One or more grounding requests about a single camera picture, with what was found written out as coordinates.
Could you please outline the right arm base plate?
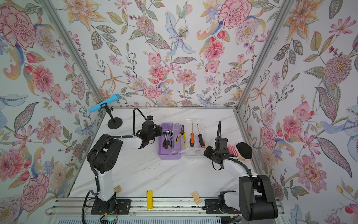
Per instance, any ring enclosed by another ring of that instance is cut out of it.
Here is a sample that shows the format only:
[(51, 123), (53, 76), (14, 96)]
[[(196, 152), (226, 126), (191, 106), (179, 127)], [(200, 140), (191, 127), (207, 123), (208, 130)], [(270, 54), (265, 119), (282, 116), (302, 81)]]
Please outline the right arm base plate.
[(231, 207), (224, 207), (218, 199), (205, 199), (205, 205), (201, 207), (209, 215), (240, 215), (240, 212)]

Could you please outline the small wooden tag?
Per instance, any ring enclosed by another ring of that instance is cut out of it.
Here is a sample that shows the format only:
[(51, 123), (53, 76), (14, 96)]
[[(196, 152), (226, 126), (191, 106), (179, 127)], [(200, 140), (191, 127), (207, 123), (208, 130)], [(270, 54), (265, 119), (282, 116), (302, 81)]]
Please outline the small wooden tag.
[(120, 185), (118, 185), (118, 186), (116, 186), (115, 188), (114, 188), (114, 191), (115, 191), (115, 193), (117, 194), (118, 192), (120, 192), (122, 189), (121, 189), (121, 186)]

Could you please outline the pink striped ball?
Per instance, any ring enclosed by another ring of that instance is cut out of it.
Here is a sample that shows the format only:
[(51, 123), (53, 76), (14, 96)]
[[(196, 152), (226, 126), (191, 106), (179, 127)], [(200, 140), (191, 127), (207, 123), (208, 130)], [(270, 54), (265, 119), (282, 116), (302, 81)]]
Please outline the pink striped ball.
[(229, 145), (227, 148), (230, 154), (234, 155), (236, 158), (239, 158), (240, 153), (235, 146)]

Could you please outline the black microphone stand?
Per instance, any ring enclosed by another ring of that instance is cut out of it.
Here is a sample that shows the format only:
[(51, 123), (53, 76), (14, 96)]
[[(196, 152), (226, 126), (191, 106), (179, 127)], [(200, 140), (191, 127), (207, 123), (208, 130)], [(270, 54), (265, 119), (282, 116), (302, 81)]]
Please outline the black microphone stand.
[(114, 111), (114, 109), (112, 107), (105, 106), (102, 109), (104, 109), (110, 117), (110, 120), (107, 123), (109, 129), (118, 129), (123, 125), (123, 121), (121, 118), (113, 116), (112, 112)]

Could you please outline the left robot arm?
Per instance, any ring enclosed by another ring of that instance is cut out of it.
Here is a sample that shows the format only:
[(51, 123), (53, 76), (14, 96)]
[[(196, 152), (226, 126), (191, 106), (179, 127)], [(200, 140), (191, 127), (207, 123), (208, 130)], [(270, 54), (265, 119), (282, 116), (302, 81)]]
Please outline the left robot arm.
[(163, 128), (152, 120), (142, 124), (142, 129), (134, 135), (111, 136), (103, 134), (87, 155), (87, 161), (94, 173), (97, 201), (103, 206), (114, 203), (116, 193), (112, 181), (112, 169), (114, 168), (121, 150), (143, 149), (156, 137), (163, 134)]

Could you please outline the aluminium front rail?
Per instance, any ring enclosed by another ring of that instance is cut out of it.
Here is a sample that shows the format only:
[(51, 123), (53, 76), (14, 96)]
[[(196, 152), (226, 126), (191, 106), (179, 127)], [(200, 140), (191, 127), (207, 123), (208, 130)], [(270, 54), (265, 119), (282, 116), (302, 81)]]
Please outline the aluminium front rail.
[[(108, 217), (205, 217), (209, 214), (203, 208), (209, 199), (202, 197), (202, 202), (196, 204), (192, 197), (155, 197), (153, 208), (148, 210), (145, 197), (130, 197), (128, 214), (115, 212)], [(81, 217), (83, 202), (81, 197), (56, 199), (45, 214), (49, 217)]]

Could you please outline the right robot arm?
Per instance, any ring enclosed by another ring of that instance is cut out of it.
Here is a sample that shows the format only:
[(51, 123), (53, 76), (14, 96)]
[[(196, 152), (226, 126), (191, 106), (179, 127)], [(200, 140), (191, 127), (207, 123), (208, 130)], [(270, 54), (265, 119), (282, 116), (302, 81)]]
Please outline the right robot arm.
[(212, 206), (223, 213), (238, 211), (246, 221), (276, 219), (278, 207), (271, 181), (266, 175), (258, 175), (229, 152), (227, 139), (216, 137), (215, 148), (208, 146), (204, 156), (220, 169), (227, 171), (239, 183), (237, 191), (222, 191), (217, 205)]

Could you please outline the ratchet wrench red black handle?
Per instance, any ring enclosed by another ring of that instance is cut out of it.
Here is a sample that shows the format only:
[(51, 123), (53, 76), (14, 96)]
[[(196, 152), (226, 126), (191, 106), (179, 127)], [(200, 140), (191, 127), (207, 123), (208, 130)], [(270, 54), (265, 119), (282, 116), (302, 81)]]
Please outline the ratchet wrench red black handle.
[(173, 140), (172, 140), (172, 136), (173, 136), (173, 131), (169, 130), (170, 134), (168, 135), (168, 143), (169, 143), (169, 148), (172, 148), (172, 144), (173, 144)]

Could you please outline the wooden block on rail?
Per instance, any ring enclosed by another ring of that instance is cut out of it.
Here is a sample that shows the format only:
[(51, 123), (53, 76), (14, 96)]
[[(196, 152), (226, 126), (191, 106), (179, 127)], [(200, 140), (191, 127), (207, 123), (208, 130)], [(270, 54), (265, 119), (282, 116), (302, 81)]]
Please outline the wooden block on rail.
[(197, 205), (199, 205), (199, 204), (202, 203), (202, 200), (201, 200), (201, 198), (200, 198), (198, 192), (196, 192), (196, 191), (193, 192), (193, 193), (192, 193), (192, 197), (193, 197), (193, 199), (194, 199), (194, 201), (195, 201), (195, 203), (196, 203)]

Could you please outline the black round pad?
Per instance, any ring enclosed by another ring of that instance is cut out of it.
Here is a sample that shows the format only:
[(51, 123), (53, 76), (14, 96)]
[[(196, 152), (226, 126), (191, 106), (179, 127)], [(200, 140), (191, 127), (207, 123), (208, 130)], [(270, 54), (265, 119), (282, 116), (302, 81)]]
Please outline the black round pad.
[(252, 158), (253, 152), (249, 144), (245, 142), (240, 142), (236, 145), (236, 148), (242, 158), (246, 160), (250, 160)]

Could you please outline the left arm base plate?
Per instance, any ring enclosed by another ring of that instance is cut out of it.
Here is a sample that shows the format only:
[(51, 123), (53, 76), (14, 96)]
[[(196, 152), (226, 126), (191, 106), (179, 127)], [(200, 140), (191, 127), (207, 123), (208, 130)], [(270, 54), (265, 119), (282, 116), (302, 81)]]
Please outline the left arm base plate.
[(131, 207), (130, 199), (111, 199), (108, 202), (96, 199), (91, 209), (91, 215), (108, 215), (111, 212), (118, 215), (128, 215)]

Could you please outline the blue microphone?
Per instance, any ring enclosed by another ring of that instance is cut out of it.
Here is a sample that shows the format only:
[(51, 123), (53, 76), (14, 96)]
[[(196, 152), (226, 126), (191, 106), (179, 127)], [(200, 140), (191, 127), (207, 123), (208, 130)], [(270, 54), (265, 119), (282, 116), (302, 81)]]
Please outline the blue microphone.
[(109, 104), (120, 100), (120, 98), (121, 97), (120, 97), (119, 94), (114, 94), (112, 97), (110, 97), (110, 98), (98, 103), (97, 105), (93, 106), (88, 111), (89, 111), (89, 113), (93, 113), (95, 111), (98, 111), (98, 110), (104, 108), (105, 106), (108, 106)]

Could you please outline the purple plastic tool box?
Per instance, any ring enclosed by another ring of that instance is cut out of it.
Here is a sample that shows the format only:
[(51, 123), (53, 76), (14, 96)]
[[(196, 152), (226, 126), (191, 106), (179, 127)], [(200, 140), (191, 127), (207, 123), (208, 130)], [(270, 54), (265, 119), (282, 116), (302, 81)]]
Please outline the purple plastic tool box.
[(179, 160), (182, 157), (201, 159), (206, 144), (202, 119), (186, 119), (182, 122), (167, 122), (160, 125), (163, 129), (159, 137), (158, 156), (162, 160)]

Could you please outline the orange black screwdriver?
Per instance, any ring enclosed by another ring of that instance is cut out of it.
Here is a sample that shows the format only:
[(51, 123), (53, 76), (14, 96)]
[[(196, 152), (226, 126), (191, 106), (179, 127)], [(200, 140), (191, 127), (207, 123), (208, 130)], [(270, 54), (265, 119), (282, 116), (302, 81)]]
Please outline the orange black screwdriver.
[(195, 146), (195, 138), (194, 138), (194, 124), (191, 124), (191, 133), (190, 133), (190, 140), (189, 140), (190, 147)]
[(197, 129), (198, 129), (199, 145), (200, 145), (201, 148), (205, 148), (206, 145), (205, 145), (205, 141), (203, 139), (203, 135), (200, 132), (199, 124), (197, 124)]

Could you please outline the yellow handled pliers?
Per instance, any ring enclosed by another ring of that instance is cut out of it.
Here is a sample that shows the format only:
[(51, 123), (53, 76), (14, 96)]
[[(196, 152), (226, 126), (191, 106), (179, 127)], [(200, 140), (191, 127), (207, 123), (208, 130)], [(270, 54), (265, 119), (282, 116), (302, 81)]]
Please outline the yellow handled pliers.
[(180, 128), (179, 135), (176, 138), (176, 144), (179, 143), (179, 140), (181, 137), (183, 138), (182, 144), (185, 145), (186, 144), (186, 136), (185, 136), (185, 126), (184, 125), (182, 125)]

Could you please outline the yellow block on rail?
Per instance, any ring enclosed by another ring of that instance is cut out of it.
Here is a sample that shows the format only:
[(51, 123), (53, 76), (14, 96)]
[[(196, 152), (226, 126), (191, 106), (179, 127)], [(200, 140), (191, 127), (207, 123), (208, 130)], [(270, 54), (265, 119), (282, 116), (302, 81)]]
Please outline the yellow block on rail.
[(153, 209), (153, 191), (148, 190), (146, 192), (146, 208), (147, 210)]

